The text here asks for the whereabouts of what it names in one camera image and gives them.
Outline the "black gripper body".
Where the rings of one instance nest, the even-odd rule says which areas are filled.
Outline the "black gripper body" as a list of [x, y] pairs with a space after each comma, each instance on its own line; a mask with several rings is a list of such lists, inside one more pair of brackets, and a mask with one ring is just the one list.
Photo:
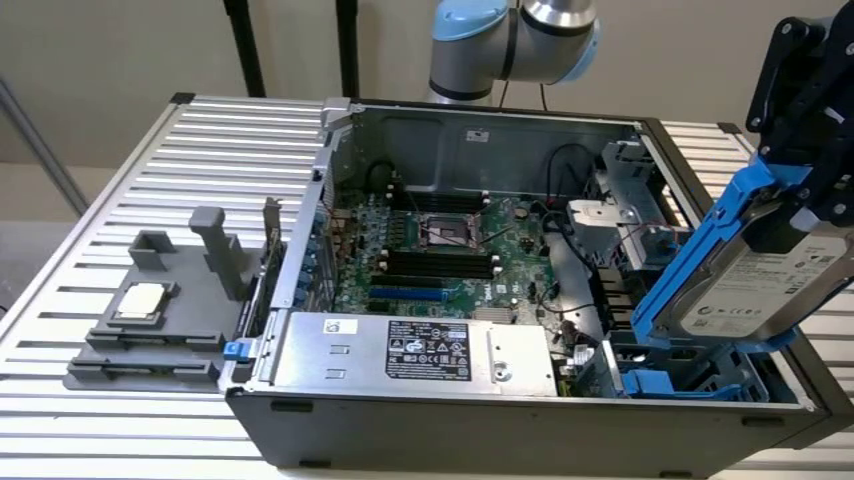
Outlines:
[[816, 176], [844, 176], [853, 175], [853, 14], [836, 13], [823, 27], [807, 56], [798, 143]]

